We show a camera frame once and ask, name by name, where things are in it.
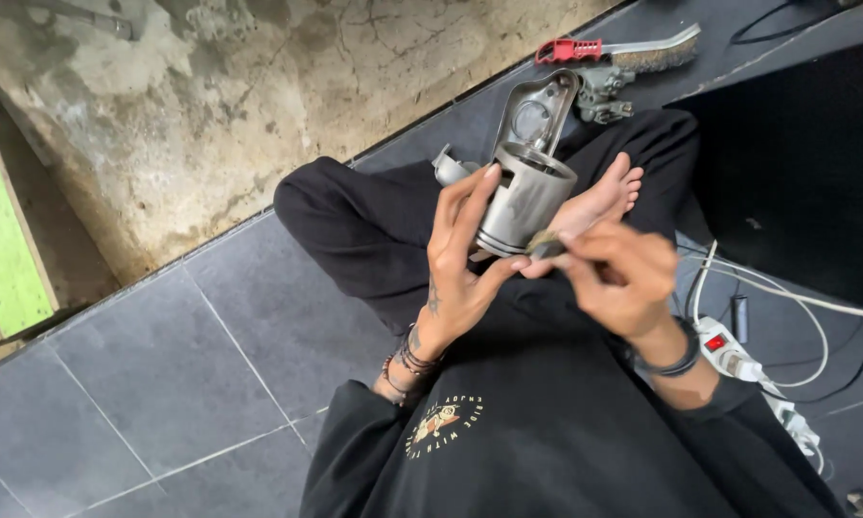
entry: power strip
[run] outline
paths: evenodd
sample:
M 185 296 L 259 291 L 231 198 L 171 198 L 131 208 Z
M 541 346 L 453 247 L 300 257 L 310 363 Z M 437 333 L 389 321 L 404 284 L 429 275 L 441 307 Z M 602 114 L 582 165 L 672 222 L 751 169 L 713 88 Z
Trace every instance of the power strip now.
M 709 316 L 700 319 L 695 325 L 697 334 L 700 336 L 703 356 L 707 357 L 717 371 L 746 382 L 761 383 L 773 394 L 783 395 L 776 385 L 771 383 L 770 378 L 764 373 L 760 363 L 751 358 L 742 344 L 738 343 L 732 333 Z M 799 449 L 806 456 L 816 454 L 812 446 L 818 446 L 820 438 L 809 428 L 805 418 L 796 411 L 796 405 L 789 401 L 782 401 L 764 394 L 764 399 L 770 405 L 770 409 L 777 420 L 783 425 L 783 429 L 790 433 Z

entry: wrist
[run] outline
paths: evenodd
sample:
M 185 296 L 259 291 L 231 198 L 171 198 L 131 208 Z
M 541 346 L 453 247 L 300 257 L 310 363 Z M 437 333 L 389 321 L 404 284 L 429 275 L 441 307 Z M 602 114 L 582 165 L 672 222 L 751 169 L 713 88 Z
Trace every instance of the wrist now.
M 409 332 L 409 350 L 423 361 L 439 359 L 454 339 L 443 332 L 438 318 L 432 315 L 428 306 L 419 311 L 416 324 Z
M 681 359 L 688 350 L 688 336 L 680 324 L 670 314 L 660 318 L 646 333 L 628 337 L 643 360 L 650 365 L 672 365 Z

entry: bare foot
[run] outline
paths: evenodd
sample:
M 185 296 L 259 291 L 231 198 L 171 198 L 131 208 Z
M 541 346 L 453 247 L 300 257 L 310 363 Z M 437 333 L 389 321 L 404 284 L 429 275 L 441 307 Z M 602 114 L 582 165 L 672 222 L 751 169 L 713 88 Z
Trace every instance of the bare foot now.
M 618 153 L 595 185 L 562 204 L 548 228 L 578 235 L 598 221 L 620 221 L 640 197 L 640 178 L 642 168 L 630 169 L 630 155 Z M 521 273 L 527 278 L 538 278 L 546 275 L 551 267 L 550 261 L 535 261 Z

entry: stained concrete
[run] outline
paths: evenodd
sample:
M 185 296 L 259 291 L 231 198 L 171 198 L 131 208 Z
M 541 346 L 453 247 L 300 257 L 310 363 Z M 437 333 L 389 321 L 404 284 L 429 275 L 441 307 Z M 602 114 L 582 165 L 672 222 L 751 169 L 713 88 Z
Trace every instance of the stained concrete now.
M 0 1 L 0 87 L 127 284 L 618 0 L 74 0 L 138 41 Z

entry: printed logo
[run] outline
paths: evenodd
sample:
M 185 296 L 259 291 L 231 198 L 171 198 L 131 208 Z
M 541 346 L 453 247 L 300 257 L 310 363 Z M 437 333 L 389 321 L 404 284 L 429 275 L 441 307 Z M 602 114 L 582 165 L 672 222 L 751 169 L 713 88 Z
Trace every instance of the printed logo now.
M 459 429 L 473 428 L 482 415 L 482 403 L 482 397 L 456 395 L 444 400 L 443 405 L 435 402 L 426 406 L 419 424 L 406 439 L 406 457 L 418 459 L 423 453 L 431 454 L 454 442 Z

